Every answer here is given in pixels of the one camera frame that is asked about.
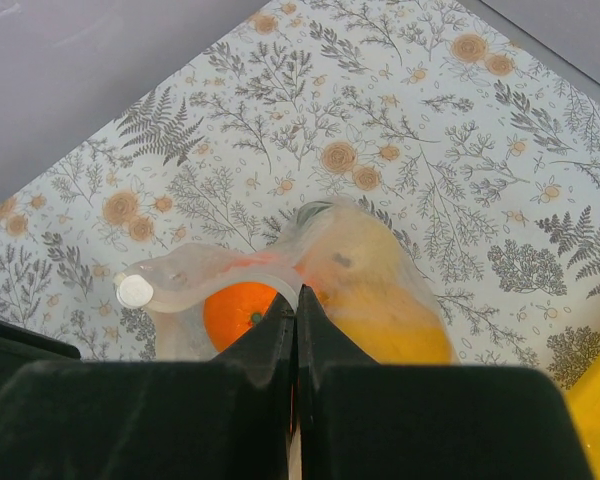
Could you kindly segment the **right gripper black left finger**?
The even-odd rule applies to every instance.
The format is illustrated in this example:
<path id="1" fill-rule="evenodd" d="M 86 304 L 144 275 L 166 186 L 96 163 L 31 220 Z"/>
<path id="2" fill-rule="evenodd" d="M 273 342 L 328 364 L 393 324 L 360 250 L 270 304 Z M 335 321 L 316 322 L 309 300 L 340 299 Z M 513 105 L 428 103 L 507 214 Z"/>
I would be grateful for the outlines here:
<path id="1" fill-rule="evenodd" d="M 284 479 L 294 315 L 205 362 L 39 361 L 0 391 L 0 479 Z"/>

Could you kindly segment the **floral pattern table mat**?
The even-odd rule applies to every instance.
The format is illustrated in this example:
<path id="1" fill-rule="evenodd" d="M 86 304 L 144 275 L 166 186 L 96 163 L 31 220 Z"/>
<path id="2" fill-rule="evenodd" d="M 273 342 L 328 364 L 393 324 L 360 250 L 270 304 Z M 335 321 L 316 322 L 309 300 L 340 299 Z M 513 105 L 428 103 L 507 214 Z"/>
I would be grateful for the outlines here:
<path id="1" fill-rule="evenodd" d="M 252 252 L 351 198 L 461 359 L 571 387 L 600 354 L 600 103 L 456 1 L 273 1 L 0 204 L 0 320 L 151 359 L 115 272 Z"/>

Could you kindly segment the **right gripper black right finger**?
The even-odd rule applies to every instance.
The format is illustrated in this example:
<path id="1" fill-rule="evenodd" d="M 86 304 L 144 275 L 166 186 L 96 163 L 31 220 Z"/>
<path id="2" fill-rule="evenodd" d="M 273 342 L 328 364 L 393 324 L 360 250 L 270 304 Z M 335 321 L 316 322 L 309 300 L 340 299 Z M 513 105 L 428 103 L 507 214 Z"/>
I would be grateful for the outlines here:
<path id="1" fill-rule="evenodd" d="M 296 313 L 306 479 L 589 479 L 562 394 L 538 370 L 373 361 L 313 290 Z"/>

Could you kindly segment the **clear zip top bag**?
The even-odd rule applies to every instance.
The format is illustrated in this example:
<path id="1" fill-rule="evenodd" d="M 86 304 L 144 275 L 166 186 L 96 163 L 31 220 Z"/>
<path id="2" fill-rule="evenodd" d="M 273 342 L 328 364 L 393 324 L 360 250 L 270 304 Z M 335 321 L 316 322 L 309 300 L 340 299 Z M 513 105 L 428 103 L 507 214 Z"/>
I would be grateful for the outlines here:
<path id="1" fill-rule="evenodd" d="M 214 348 L 204 327 L 205 300 L 244 282 L 274 288 L 276 296 L 283 297 L 292 308 L 299 307 L 303 287 L 311 288 L 318 299 L 317 287 L 325 283 L 331 265 L 328 237 L 343 209 L 371 215 L 349 200 L 313 201 L 303 205 L 276 241 L 263 250 L 244 254 L 189 243 L 167 255 L 137 262 L 115 276 L 117 298 L 124 307 L 149 315 L 156 332 L 158 359 L 212 359 L 221 352 Z"/>

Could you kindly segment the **fake orange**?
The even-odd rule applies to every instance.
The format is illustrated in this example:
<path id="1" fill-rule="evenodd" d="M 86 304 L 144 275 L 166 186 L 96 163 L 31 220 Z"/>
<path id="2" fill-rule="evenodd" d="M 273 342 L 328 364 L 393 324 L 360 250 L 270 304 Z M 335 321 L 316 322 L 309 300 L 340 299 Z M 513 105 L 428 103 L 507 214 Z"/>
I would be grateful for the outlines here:
<path id="1" fill-rule="evenodd" d="M 226 350 L 257 325 L 274 301 L 277 291 L 264 284 L 244 282 L 208 297 L 203 306 L 206 333 L 218 352 Z"/>

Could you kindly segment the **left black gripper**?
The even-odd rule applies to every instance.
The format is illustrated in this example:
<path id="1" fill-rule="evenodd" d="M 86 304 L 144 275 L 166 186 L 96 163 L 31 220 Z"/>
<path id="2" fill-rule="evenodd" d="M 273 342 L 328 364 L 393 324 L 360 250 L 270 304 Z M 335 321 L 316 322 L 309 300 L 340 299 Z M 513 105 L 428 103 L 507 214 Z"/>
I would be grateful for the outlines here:
<path id="1" fill-rule="evenodd" d="M 0 376 L 41 360 L 80 360 L 73 345 L 0 320 Z"/>

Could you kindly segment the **smooth fake yellow lemon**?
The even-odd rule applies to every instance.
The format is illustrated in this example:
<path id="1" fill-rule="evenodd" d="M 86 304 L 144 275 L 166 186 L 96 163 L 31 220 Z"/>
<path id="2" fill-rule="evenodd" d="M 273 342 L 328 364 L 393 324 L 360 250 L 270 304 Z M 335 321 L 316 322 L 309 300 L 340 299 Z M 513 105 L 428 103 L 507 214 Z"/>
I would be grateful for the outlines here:
<path id="1" fill-rule="evenodd" d="M 435 299 L 398 240 L 363 211 L 338 213 L 331 265 L 317 287 L 329 319 L 379 363 L 454 363 Z"/>

